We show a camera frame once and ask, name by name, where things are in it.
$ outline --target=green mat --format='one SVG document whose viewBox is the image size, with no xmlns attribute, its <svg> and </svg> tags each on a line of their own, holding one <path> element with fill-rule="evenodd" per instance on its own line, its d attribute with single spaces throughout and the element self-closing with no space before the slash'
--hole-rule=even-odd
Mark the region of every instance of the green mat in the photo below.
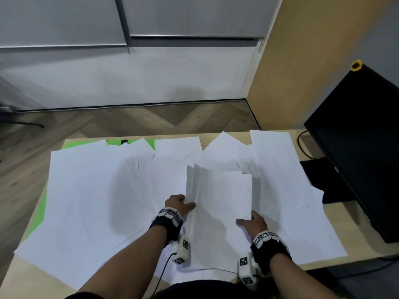
<svg viewBox="0 0 399 299">
<path fill-rule="evenodd" d="M 128 140 L 127 143 L 134 143 L 137 140 Z M 146 140 L 147 143 L 155 150 L 155 140 Z M 80 145 L 84 145 L 87 143 L 92 143 L 94 141 L 69 141 L 65 144 L 63 149 L 72 148 Z M 107 140 L 107 145 L 121 145 L 121 140 Z M 47 202 L 47 189 L 44 191 L 43 199 L 41 200 L 39 206 L 37 207 L 37 212 L 35 217 L 33 218 L 32 225 L 29 228 L 28 235 L 29 236 L 36 228 L 43 222 L 44 220 L 44 213 L 46 211 L 46 202 Z"/>
</svg>

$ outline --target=stack of paper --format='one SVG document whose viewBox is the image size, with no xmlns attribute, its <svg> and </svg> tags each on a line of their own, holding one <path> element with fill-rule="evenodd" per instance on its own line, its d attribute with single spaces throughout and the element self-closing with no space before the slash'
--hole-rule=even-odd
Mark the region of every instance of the stack of paper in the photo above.
<svg viewBox="0 0 399 299">
<path fill-rule="evenodd" d="M 44 221 L 19 246 L 21 258 L 74 289 L 104 262 L 145 233 L 171 195 L 197 207 L 184 231 L 188 263 L 167 266 L 170 283 L 232 280 L 250 239 L 235 225 L 264 216 L 298 264 L 345 256 L 288 133 L 251 131 L 252 145 L 221 133 L 203 151 L 198 137 L 141 139 L 120 146 L 105 140 L 52 152 Z M 155 275 L 170 255 L 162 252 Z"/>
</svg>

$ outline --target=hand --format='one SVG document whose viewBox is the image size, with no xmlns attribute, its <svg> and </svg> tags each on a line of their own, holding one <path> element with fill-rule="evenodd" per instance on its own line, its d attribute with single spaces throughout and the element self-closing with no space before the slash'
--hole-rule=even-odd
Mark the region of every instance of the hand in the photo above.
<svg viewBox="0 0 399 299">
<path fill-rule="evenodd" d="M 190 211 L 194 210 L 197 204 L 195 202 L 189 202 L 187 204 L 184 203 L 184 199 L 186 197 L 182 194 L 172 195 L 165 201 L 165 207 L 171 207 L 180 212 L 180 214 L 184 217 Z"/>
<path fill-rule="evenodd" d="M 257 212 L 252 211 L 252 220 L 246 221 L 244 219 L 237 219 L 235 223 L 238 226 L 243 226 L 247 230 L 248 235 L 253 240 L 259 233 L 267 230 L 266 221 Z"/>
</svg>

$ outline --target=monitor stand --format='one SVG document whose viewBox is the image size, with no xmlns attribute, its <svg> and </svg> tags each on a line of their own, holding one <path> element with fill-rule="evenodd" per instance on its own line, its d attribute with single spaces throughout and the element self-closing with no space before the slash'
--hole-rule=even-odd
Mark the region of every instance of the monitor stand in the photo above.
<svg viewBox="0 0 399 299">
<path fill-rule="evenodd" d="M 300 164 L 312 185 L 324 191 L 324 204 L 356 200 L 349 186 L 326 157 L 301 161 Z"/>
</svg>

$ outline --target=wooden wall panel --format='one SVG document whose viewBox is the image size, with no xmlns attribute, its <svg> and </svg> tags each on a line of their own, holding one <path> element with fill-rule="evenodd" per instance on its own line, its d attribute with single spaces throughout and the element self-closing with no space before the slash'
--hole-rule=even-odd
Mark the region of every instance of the wooden wall panel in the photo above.
<svg viewBox="0 0 399 299">
<path fill-rule="evenodd" d="M 391 0 L 283 0 L 247 101 L 263 130 L 301 125 Z"/>
</svg>

